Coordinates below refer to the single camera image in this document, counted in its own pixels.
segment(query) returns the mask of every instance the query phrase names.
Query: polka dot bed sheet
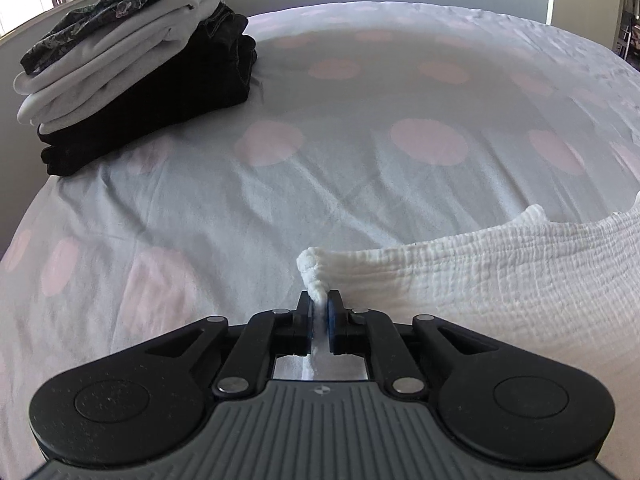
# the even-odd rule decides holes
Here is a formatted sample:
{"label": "polka dot bed sheet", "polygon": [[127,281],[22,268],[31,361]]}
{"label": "polka dot bed sheet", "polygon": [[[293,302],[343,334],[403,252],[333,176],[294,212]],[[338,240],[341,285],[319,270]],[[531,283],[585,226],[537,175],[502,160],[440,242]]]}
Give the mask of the polka dot bed sheet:
{"label": "polka dot bed sheet", "polygon": [[640,74],[565,31],[361,2],[247,33],[245,104],[51,178],[25,214],[0,264],[4,480],[42,461],[27,408],[47,378],[203,316],[295,306],[309,246],[411,244],[536,203],[597,221],[640,189]]}

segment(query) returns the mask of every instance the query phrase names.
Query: window sill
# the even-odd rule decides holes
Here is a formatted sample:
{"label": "window sill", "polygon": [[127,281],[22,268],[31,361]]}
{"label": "window sill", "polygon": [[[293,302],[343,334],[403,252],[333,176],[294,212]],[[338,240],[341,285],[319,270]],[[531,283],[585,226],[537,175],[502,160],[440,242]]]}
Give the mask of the window sill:
{"label": "window sill", "polygon": [[33,27],[33,25],[36,25],[37,23],[40,23],[43,20],[46,20],[49,16],[53,16],[58,12],[62,12],[63,10],[69,10],[73,7],[77,7],[78,4],[81,4],[85,1],[87,0],[72,0],[70,2],[66,2],[57,7],[53,7],[53,9],[45,10],[45,12],[42,12],[41,14],[34,16],[28,22],[25,22],[22,25],[19,25],[18,27],[14,28],[14,30],[10,30],[4,36],[1,36],[0,46],[4,45],[7,41],[11,41],[12,38],[16,38],[17,36],[20,36],[20,34],[23,33],[25,30],[28,30],[29,28]]}

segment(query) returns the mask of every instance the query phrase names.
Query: stack of folded clothes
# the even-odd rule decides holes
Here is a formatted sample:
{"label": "stack of folded clothes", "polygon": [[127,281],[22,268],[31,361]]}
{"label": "stack of folded clothes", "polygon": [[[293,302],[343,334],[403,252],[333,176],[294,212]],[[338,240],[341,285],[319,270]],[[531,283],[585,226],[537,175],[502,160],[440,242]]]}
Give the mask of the stack of folded clothes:
{"label": "stack of folded clothes", "polygon": [[[50,144],[47,173],[73,174],[159,128],[244,102],[257,57],[247,23],[223,0],[100,0],[68,13],[14,81],[27,96],[18,120]],[[171,106],[157,106],[163,89]]]}

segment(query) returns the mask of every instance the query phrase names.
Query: white muslin cloth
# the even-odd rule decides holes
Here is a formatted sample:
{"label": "white muslin cloth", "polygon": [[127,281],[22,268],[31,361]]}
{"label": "white muslin cloth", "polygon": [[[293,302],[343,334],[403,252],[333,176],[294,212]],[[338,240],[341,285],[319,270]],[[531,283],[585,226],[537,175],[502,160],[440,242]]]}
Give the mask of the white muslin cloth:
{"label": "white muslin cloth", "polygon": [[178,54],[221,1],[160,0],[86,38],[43,72],[21,72],[14,89],[27,98],[18,121],[48,134],[96,113]]}
{"label": "white muslin cloth", "polygon": [[404,323],[433,314],[592,374],[616,404],[598,458],[640,478],[640,194],[598,222],[549,222],[535,205],[503,226],[408,246],[309,248],[298,269],[315,316],[337,289],[348,308]]}

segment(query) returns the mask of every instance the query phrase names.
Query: metal screw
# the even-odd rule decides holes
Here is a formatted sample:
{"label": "metal screw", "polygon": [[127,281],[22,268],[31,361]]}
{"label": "metal screw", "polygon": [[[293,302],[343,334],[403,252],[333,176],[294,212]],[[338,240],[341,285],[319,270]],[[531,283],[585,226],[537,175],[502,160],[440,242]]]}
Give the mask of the metal screw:
{"label": "metal screw", "polygon": [[218,381],[218,389],[224,394],[239,394],[248,387],[248,381],[242,377],[225,377]]}
{"label": "metal screw", "polygon": [[391,386],[399,394],[416,394],[424,388],[424,383],[415,377],[400,377]]}

